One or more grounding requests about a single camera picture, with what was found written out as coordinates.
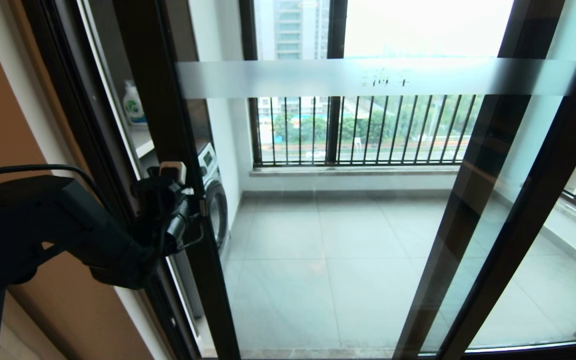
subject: sliding glass door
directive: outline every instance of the sliding glass door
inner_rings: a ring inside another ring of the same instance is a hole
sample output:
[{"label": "sliding glass door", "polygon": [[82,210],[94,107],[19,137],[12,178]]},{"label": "sliding glass door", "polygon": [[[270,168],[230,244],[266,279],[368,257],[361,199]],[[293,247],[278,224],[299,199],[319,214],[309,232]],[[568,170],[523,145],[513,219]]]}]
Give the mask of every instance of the sliding glass door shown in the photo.
[{"label": "sliding glass door", "polygon": [[135,173],[201,198],[185,356],[576,346],[576,0],[77,9]]}]

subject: orange wall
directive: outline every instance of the orange wall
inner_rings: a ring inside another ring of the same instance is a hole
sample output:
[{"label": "orange wall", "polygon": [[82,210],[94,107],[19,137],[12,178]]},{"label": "orange wall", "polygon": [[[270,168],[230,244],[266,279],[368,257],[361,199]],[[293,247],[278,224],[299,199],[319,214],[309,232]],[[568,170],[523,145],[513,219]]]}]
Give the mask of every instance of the orange wall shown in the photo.
[{"label": "orange wall", "polygon": [[[0,166],[45,162],[0,65]],[[20,176],[0,175],[0,182]],[[152,358],[114,289],[94,281],[68,253],[8,291],[66,358]]]}]

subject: washing machine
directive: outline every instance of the washing machine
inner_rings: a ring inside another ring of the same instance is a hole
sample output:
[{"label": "washing machine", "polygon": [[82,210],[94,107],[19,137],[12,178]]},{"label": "washing machine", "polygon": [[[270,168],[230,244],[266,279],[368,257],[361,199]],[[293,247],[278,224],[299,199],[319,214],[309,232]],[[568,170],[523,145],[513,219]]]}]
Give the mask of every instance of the washing machine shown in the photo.
[{"label": "washing machine", "polygon": [[214,231],[214,241],[220,255],[226,249],[228,232],[228,202],[226,192],[219,174],[219,164],[215,149],[209,143],[199,153],[199,168],[203,177],[203,187],[206,191],[206,205],[210,214],[210,222]]},{"label": "washing machine", "polygon": [[[217,244],[219,256],[223,259],[227,255],[230,232],[228,230],[228,202],[219,174],[217,155],[215,155],[213,146],[208,143],[203,147],[198,157],[206,194],[206,205],[214,231],[214,241]],[[174,255],[174,264],[176,266],[173,270],[180,280],[180,291],[185,307],[192,317],[199,319],[204,316],[204,308],[199,299],[197,285],[185,251]]]}]

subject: frosted glass strip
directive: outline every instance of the frosted glass strip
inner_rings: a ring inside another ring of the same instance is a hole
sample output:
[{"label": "frosted glass strip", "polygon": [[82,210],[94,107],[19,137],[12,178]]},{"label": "frosted glass strip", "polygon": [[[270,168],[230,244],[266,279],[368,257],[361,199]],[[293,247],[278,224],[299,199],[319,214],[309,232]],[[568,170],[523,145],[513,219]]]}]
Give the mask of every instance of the frosted glass strip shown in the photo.
[{"label": "frosted glass strip", "polygon": [[563,96],[576,61],[423,57],[176,64],[188,99],[530,94]]}]

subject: black cable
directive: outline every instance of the black cable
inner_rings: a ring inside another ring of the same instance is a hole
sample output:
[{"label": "black cable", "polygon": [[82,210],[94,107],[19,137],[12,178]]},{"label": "black cable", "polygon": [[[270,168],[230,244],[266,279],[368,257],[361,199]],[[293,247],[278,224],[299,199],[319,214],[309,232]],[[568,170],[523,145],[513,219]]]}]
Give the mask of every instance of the black cable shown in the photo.
[{"label": "black cable", "polygon": [[115,216],[115,212],[113,211],[112,207],[110,207],[110,203],[108,202],[108,200],[106,200],[97,184],[92,180],[89,174],[85,173],[82,169],[78,168],[77,166],[63,165],[63,164],[25,164],[14,166],[2,166],[0,167],[0,174],[22,173],[23,171],[45,171],[45,170],[65,170],[77,173],[83,178],[83,180],[87,183],[90,189],[92,189],[93,193],[102,203],[103,207],[105,207],[105,209],[108,210],[108,212],[112,216]]},{"label": "black cable", "polygon": [[186,250],[188,247],[193,246],[194,244],[199,243],[200,241],[202,241],[204,239],[204,228],[202,226],[199,226],[199,237],[195,240],[190,241],[187,244],[184,244],[183,246],[181,246],[179,248],[179,252],[181,253],[182,251]]}]

